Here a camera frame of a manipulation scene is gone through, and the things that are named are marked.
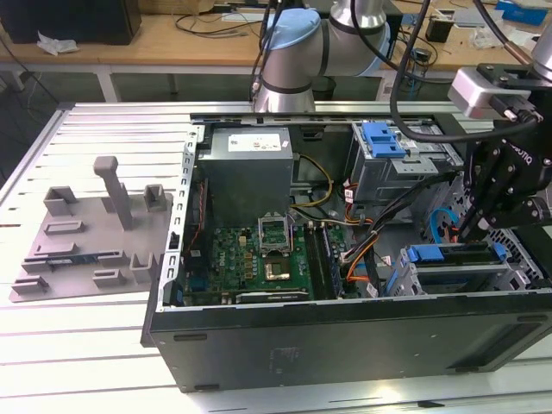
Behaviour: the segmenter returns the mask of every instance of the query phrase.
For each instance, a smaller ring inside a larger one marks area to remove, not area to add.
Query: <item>3d printed holder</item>
[[[78,199],[70,187],[49,189],[46,217],[9,300],[149,290],[165,252],[173,196],[162,185],[129,196],[117,166],[116,157],[94,162],[108,197]]]

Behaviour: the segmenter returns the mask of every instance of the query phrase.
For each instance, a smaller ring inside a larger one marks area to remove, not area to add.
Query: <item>desk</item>
[[[492,127],[465,118],[451,103],[399,108],[413,115],[451,113],[468,132]],[[386,103],[375,102],[318,103],[317,109],[389,111]],[[552,337],[496,373],[184,395],[157,349],[139,343],[146,292],[8,301],[9,285],[46,212],[41,200],[50,186],[71,184],[77,197],[105,196],[92,166],[97,155],[109,154],[118,158],[117,174],[129,193],[141,193],[153,182],[174,192],[183,157],[179,131],[191,113],[221,110],[251,109],[247,103],[94,103],[53,115],[0,191],[0,412],[419,412],[421,400],[446,405],[431,410],[436,414],[552,409]],[[104,134],[98,136],[98,130]],[[371,357],[359,355],[360,361]]]
[[[420,6],[396,1],[403,12],[418,12]],[[458,4],[469,5],[468,0],[458,0]],[[437,0],[430,7],[457,9],[448,0]],[[195,29],[213,30],[236,25],[235,22],[198,22]],[[254,24],[255,32],[259,24]],[[543,26],[535,29],[516,25],[531,31],[542,31]],[[79,44],[76,53],[52,56],[40,50],[35,44],[14,45],[5,33],[0,35],[8,42],[12,52],[35,72],[91,72],[97,75],[106,102],[119,102],[120,97],[111,75],[113,73],[166,73],[169,74],[172,91],[176,91],[173,74],[250,74],[258,53],[258,38],[247,28],[242,29],[245,36],[230,39],[205,39],[178,31],[171,16],[143,16],[141,30],[128,46],[110,46],[98,44]],[[435,46],[439,52],[438,61],[431,67],[428,76],[452,78],[461,66],[488,63],[515,63],[514,59],[502,48],[476,50],[469,45],[471,29],[453,28],[446,44]],[[398,63],[404,51],[404,45],[396,47],[393,61]],[[16,89],[21,89],[18,77],[13,72],[20,71],[7,52],[0,47],[0,72],[10,76]],[[394,72],[386,65],[374,76],[383,78],[379,98],[385,98],[388,85],[394,80]]]

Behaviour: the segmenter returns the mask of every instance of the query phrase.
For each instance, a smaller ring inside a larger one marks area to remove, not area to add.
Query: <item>open computer chassis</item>
[[[191,199],[209,202],[202,194],[207,192],[205,188],[194,188],[193,173],[194,165],[203,157],[202,151],[212,144],[213,129],[301,125],[301,142],[291,139],[293,152],[307,152],[326,166],[334,166],[335,171],[330,175],[336,176],[340,169],[354,168],[350,165],[354,161],[351,152],[358,150],[354,137],[349,140],[344,137],[354,133],[355,125],[374,118],[381,120],[382,115],[216,114],[191,118],[198,132],[189,134],[185,145],[160,282],[152,289],[145,323],[146,336],[159,348],[182,392],[489,372],[550,332],[552,291],[530,290],[529,285],[525,290],[514,290],[510,286],[506,291],[494,289],[496,292],[380,298],[367,295],[344,298],[342,295],[333,299],[326,297],[328,300],[308,298],[258,304],[237,303],[236,295],[219,297],[212,303],[191,303],[182,298],[182,291],[173,288],[178,278],[186,277],[183,276],[187,266],[183,250],[185,222],[194,216],[189,211],[195,205]],[[437,133],[463,131],[448,114],[417,114],[413,118],[422,120],[422,124],[429,122]],[[461,163],[461,157],[465,156],[462,147],[449,147],[446,151],[456,163]],[[297,184],[301,178],[296,169],[295,166],[292,193],[301,188]],[[303,181],[309,186],[313,184],[308,177]],[[418,208],[444,206],[460,214],[465,208],[462,207],[465,197],[459,183],[454,182],[442,185],[429,198],[420,200],[418,204],[423,206]],[[303,223],[304,228],[298,227],[304,231],[309,226],[319,229],[316,224]],[[410,223],[410,226],[392,228],[379,244],[380,255],[394,259],[406,245],[422,239],[428,242],[423,230],[412,226],[412,220]],[[252,233],[254,230],[250,232],[245,227],[237,230],[233,237],[240,244],[236,248]],[[489,239],[505,245],[510,252],[509,261],[522,268],[531,281],[548,280],[546,251],[551,240],[544,230],[497,230]],[[339,240],[330,243],[339,245]],[[196,285],[195,289],[203,290],[203,287]]]

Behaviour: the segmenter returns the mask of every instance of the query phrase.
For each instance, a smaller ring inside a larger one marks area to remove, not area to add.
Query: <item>gray power supply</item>
[[[292,143],[287,128],[216,129],[198,166],[209,180],[217,227],[248,227],[290,205]]]

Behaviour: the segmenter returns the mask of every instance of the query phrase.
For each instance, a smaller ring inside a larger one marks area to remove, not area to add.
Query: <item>floor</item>
[[[102,102],[103,95],[97,79],[91,74],[43,73],[42,83],[61,102]],[[56,104],[30,77],[25,91],[15,93],[2,87],[0,80],[0,186],[13,172],[28,147],[41,132],[55,111]],[[179,94],[171,96],[166,75],[117,74],[116,83],[122,100],[147,101],[244,101],[248,99],[248,76],[237,75],[179,75]],[[333,99],[337,101],[373,100],[379,80],[375,78],[336,78]],[[327,81],[316,79],[313,89],[327,89]],[[447,100],[446,85],[425,85],[418,94],[405,88],[400,99],[420,101]],[[316,99],[322,99],[323,93]]]

